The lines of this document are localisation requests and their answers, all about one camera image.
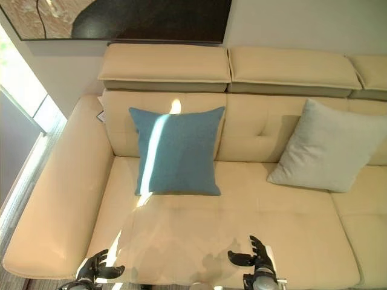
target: light gray pillow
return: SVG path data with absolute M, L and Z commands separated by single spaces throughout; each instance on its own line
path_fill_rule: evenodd
M 347 192 L 387 137 L 387 115 L 340 112 L 308 99 L 267 181 Z

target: sofa armrest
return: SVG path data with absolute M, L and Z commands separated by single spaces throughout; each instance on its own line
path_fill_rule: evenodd
M 100 111 L 95 95 L 80 98 L 7 248 L 8 272 L 67 279 L 85 258 L 113 160 Z

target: floor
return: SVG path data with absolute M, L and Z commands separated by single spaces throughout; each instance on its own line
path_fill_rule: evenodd
M 0 260 L 2 260 L 5 249 L 7 249 L 12 234 L 18 224 L 25 205 L 31 195 L 33 187 L 44 168 L 50 152 L 59 139 L 65 120 L 60 119 L 56 126 L 45 137 L 40 137 L 35 144 L 34 152 L 30 155 L 28 162 L 21 173 L 11 194 L 7 196 L 0 211 Z M 25 279 L 11 275 L 4 270 L 0 263 L 0 290 L 22 290 Z

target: sofa backrest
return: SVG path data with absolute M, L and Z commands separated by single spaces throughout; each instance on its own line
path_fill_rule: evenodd
M 307 97 L 228 94 L 226 119 L 216 159 L 276 163 L 301 116 Z M 340 111 L 387 114 L 387 103 L 313 97 Z M 369 164 L 387 165 L 387 139 Z
M 102 95 L 106 114 L 106 131 L 116 156 L 139 157 L 138 134 L 130 116 L 129 108 L 170 113 L 172 104 L 177 101 L 181 113 L 205 112 L 226 106 L 225 93 L 180 93 L 180 92 L 128 92 L 108 91 Z M 224 114 L 218 127 L 214 157 L 218 151 Z
M 105 91 L 102 102 L 106 129 L 117 156 L 139 156 L 137 132 L 128 112 L 130 107 L 167 114 L 173 101 L 178 100 L 181 113 L 226 107 L 224 125 L 222 119 L 214 150 L 216 160 L 276 163 L 298 123 L 306 99 L 253 94 Z M 340 111 L 387 114 L 387 103 L 382 101 L 312 99 Z M 387 139 L 369 164 L 387 165 Z

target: white wall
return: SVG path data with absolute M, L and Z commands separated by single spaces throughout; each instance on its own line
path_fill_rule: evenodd
M 224 46 L 387 54 L 386 0 L 233 0 Z
M 21 42 L 2 13 L 0 23 L 66 117 L 102 92 L 106 42 Z M 387 54 L 387 0 L 233 0 L 224 46 L 235 45 Z
M 66 117 L 82 94 L 102 92 L 97 75 L 107 42 L 20 41 L 1 10 L 0 24 Z

